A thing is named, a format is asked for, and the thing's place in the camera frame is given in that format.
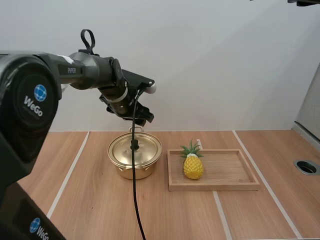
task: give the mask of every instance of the toy pineapple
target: toy pineapple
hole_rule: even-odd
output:
[[[182,157],[185,158],[183,164],[184,174],[190,179],[199,179],[204,173],[204,167],[199,157],[203,157],[198,153],[200,150],[198,143],[192,144],[192,139],[190,141],[190,148],[186,146],[181,146],[184,151],[182,152]]]

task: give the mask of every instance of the pot lid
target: pot lid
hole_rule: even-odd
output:
[[[117,137],[108,148],[110,160],[119,167],[132,166],[131,150],[132,133],[128,132]],[[139,148],[134,151],[135,167],[146,167],[151,165],[161,155],[162,146],[160,141],[146,132],[135,132],[134,139],[138,140]]]

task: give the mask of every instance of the gold pot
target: gold pot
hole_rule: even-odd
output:
[[[160,158],[162,146],[160,141],[149,133],[134,133],[134,139],[138,140],[139,148],[134,151],[135,179],[148,177],[155,171],[157,160]],[[116,166],[118,174],[126,179],[133,179],[132,173],[132,127],[129,132],[117,137],[111,142],[108,148],[108,156]]]

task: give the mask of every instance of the black cable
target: black cable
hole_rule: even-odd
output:
[[[133,201],[134,201],[134,208],[135,208],[135,214],[136,219],[138,220],[139,228],[141,231],[141,235],[143,240],[146,240],[144,229],[142,228],[142,224],[140,221],[139,216],[139,210],[138,210],[138,203],[137,203],[137,194],[136,194],[136,169],[135,169],[135,146],[134,146],[134,140],[135,140],[135,124],[136,124],[136,108],[137,108],[137,102],[138,98],[144,91],[140,90],[137,94],[134,102],[134,109],[133,109],[133,115],[132,115],[132,139],[131,139],[131,154],[132,154],[132,181],[133,181]]]

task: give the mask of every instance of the pineapple leaves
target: pineapple leaves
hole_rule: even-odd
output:
[[[186,146],[181,146],[181,148],[183,148],[182,156],[181,156],[181,157],[187,158],[187,155],[188,155],[188,154],[195,154],[195,155],[197,155],[198,157],[203,157],[201,154],[198,153],[199,150],[200,150],[200,148],[198,148],[198,147],[199,147],[198,142],[196,142],[196,143],[193,145],[193,142],[192,142],[192,141],[193,141],[193,140],[191,139],[189,148],[186,147]]]
[[[192,150],[193,148],[193,145],[192,145],[192,138],[191,138],[191,141],[190,141],[190,150]]]
[[[186,146],[180,146],[180,147],[182,147],[184,149],[182,154],[188,155],[190,153],[190,150]]]

